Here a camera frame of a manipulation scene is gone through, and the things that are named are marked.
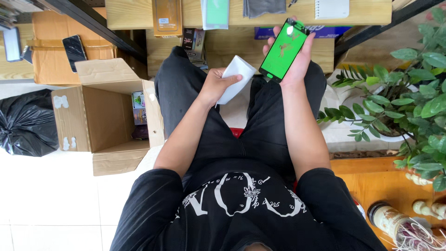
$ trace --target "black pants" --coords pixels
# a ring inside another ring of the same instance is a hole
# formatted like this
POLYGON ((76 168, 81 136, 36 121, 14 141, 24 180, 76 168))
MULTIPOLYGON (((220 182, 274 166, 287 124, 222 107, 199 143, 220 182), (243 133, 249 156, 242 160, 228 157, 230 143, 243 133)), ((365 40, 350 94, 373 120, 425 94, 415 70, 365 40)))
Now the black pants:
MULTIPOLYGON (((155 78, 155 92, 168 136, 198 96, 206 76, 205 72, 189 61, 179 46, 174 47, 170 56, 161 64, 155 78)), ((318 64, 310 62, 304 82, 316 118, 326 88, 326 79, 318 64)), ((211 108, 194 160, 184 179, 207 163, 221 158, 254 159, 274 168, 284 178, 294 177, 285 137, 280 85, 272 81, 266 83, 263 78, 253 80, 248 123, 239 139, 232 135, 223 121, 219 107, 211 108)))

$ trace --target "hand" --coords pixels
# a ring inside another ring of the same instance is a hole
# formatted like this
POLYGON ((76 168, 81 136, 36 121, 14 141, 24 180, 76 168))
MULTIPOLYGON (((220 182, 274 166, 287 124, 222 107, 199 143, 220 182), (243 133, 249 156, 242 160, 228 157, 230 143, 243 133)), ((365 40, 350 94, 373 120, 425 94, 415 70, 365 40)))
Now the hand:
MULTIPOLYGON (((281 27, 279 26, 273 28, 273 32, 276 37, 279 34, 280 30, 281 27)), ((285 74, 282 82, 280 83, 282 88, 299 83, 301 83, 302 85, 304 84, 304 77, 311 60, 311 46, 313 45, 313 38, 315 35, 315 33, 311 33, 310 35, 308 35, 301 51, 297 54, 293 63, 289 67, 288 72, 285 74)), ((265 56, 268 54, 269 48, 273 45, 274 41, 274 38, 268 38, 268 45, 263 46, 263 54, 265 56)))
POLYGON ((226 88, 242 80, 242 75, 234 75, 222 79, 222 74, 226 68, 210 69, 204 81, 203 88, 198 94, 197 99, 207 107, 214 106, 222 97, 226 88))

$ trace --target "sleeve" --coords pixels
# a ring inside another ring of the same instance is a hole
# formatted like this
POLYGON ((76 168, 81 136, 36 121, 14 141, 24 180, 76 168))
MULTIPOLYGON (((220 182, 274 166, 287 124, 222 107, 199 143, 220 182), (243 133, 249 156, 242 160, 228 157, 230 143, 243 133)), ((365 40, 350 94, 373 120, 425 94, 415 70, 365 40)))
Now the sleeve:
POLYGON ((330 169, 316 168, 304 173, 296 192, 314 219, 332 230, 338 245, 350 243, 386 250, 358 210, 345 182, 330 169))
POLYGON ((153 169, 133 184, 122 210, 110 251, 135 251, 147 247, 175 219, 183 186, 172 170, 153 169))

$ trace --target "black garbage bag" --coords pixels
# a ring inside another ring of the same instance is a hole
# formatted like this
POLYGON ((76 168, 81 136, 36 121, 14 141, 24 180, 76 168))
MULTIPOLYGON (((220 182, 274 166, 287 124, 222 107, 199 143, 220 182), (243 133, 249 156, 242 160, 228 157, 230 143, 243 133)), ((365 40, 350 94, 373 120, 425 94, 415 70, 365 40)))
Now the black garbage bag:
POLYGON ((11 155, 34 157, 59 148, 51 90, 0 100, 0 147, 11 155))

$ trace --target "spiral notebook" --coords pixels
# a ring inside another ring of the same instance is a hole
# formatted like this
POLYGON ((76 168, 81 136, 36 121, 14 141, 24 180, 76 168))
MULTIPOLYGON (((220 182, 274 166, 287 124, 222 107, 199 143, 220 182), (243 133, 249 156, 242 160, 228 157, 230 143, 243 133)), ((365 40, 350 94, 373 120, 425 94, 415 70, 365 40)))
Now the spiral notebook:
POLYGON ((334 19, 348 17, 350 0, 315 0, 316 19, 334 19))

